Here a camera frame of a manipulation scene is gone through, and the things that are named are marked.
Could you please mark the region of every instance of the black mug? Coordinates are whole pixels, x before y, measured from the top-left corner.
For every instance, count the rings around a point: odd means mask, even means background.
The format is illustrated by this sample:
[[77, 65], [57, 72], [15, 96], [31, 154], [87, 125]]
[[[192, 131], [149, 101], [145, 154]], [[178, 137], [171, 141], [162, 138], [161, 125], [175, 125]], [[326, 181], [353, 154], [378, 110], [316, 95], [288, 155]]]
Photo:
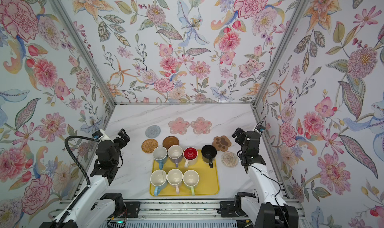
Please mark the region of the black mug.
[[210, 168], [214, 168], [213, 159], [217, 155], [217, 150], [212, 145], [205, 145], [201, 149], [201, 154], [203, 156], [203, 161], [209, 164]]

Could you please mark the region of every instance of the table surface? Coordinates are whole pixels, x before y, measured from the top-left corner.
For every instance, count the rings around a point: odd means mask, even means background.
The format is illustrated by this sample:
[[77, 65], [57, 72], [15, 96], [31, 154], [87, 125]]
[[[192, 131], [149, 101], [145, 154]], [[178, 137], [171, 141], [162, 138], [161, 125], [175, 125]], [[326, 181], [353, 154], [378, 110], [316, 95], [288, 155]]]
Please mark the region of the table surface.
[[[189, 127], [184, 135], [172, 135], [168, 123], [178, 117], [185, 121], [195, 121], [198, 117], [212, 122], [210, 133], [196, 135]], [[106, 134], [114, 139], [120, 129], [125, 129], [131, 141], [124, 147], [122, 168], [108, 187], [106, 192], [122, 193], [124, 199], [164, 199], [149, 194], [149, 178], [152, 173], [153, 156], [141, 150], [141, 144], [148, 139], [145, 130], [151, 125], [158, 125], [161, 133], [155, 139], [159, 145], [167, 136], [176, 136], [180, 146], [185, 149], [193, 146], [201, 149], [206, 144], [212, 144], [215, 136], [227, 136], [232, 142], [228, 151], [236, 153], [240, 146], [232, 138], [237, 127], [245, 131], [253, 130], [256, 121], [249, 104], [186, 104], [186, 105], [117, 105], [106, 129]], [[268, 157], [264, 142], [260, 143], [260, 155], [264, 158], [268, 173], [276, 179], [271, 161]], [[196, 199], [233, 198], [237, 192], [253, 192], [252, 181], [245, 173], [240, 161], [234, 168], [228, 168], [221, 162], [222, 151], [217, 152], [216, 165], [220, 191], [216, 195], [198, 196]], [[88, 174], [93, 169], [91, 164]], [[191, 198], [190, 196], [167, 197], [169, 199]]]

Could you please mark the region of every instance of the coaster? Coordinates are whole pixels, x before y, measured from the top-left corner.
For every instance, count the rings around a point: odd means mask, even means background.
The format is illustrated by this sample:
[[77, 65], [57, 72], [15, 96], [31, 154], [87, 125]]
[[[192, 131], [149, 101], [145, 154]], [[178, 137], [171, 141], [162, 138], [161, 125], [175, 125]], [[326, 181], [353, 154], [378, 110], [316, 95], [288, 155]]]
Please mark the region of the coaster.
[[221, 137], [216, 136], [214, 138], [214, 142], [212, 142], [212, 145], [218, 151], [227, 151], [228, 147], [232, 146], [232, 143], [226, 136], [221, 136]]
[[180, 135], [184, 135], [185, 133], [187, 133], [187, 128], [189, 127], [189, 122], [184, 121], [184, 119], [181, 117], [178, 117], [178, 118], [176, 118], [176, 120], [170, 121], [168, 123], [168, 125], [170, 127], [169, 132], [171, 134], [178, 133]]
[[155, 138], [157, 137], [158, 135], [160, 135], [160, 126], [157, 126], [157, 125], [153, 125], [153, 126], [150, 126], [146, 129], [145, 131], [145, 135], [148, 137], [148, 138]]
[[147, 139], [143, 142], [143, 144], [141, 144], [141, 149], [145, 152], [145, 153], [152, 153], [153, 150], [158, 147], [159, 144], [157, 142], [157, 140], [155, 139]]
[[211, 130], [209, 129], [212, 126], [210, 121], [206, 121], [202, 117], [198, 117], [195, 121], [191, 122], [191, 127], [193, 127], [193, 132], [195, 134], [208, 134]]
[[235, 153], [226, 151], [221, 154], [221, 162], [228, 168], [234, 168], [239, 163], [239, 160]]
[[175, 136], [168, 136], [163, 140], [163, 147], [165, 147], [167, 150], [173, 146], [173, 145], [178, 145], [179, 144], [179, 139]]

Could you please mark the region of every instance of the pink flower-shaped coaster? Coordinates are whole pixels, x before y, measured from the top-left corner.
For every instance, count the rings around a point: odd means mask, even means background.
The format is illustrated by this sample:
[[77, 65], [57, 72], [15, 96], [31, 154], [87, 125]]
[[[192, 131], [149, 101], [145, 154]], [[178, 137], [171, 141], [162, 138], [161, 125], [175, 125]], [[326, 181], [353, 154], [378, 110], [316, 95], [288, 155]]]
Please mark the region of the pink flower-shaped coaster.
[[212, 126], [212, 122], [206, 121], [202, 117], [198, 117], [195, 121], [191, 122], [191, 127], [193, 127], [193, 132], [195, 134], [208, 134], [211, 130], [209, 129]]
[[187, 133], [187, 128], [189, 127], [189, 122], [184, 121], [184, 119], [181, 117], [178, 117], [178, 118], [176, 118], [176, 120], [170, 121], [168, 123], [168, 125], [170, 127], [169, 132], [171, 134], [178, 133], [180, 135], [184, 135], [185, 133]]

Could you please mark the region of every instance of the floral wall panel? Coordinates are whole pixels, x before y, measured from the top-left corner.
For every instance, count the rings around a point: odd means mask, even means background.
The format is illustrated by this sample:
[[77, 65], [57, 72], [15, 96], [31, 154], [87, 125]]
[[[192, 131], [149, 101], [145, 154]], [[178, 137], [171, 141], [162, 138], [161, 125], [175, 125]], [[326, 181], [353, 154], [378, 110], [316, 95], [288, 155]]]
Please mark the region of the floral wall panel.
[[117, 102], [252, 101], [297, 0], [61, 0]]
[[[70, 199], [81, 173], [69, 135], [111, 113], [47, 0], [0, 0], [0, 227], [38, 227]], [[70, 141], [85, 166], [94, 144]]]
[[382, 0], [311, 0], [258, 111], [310, 225], [384, 227]]

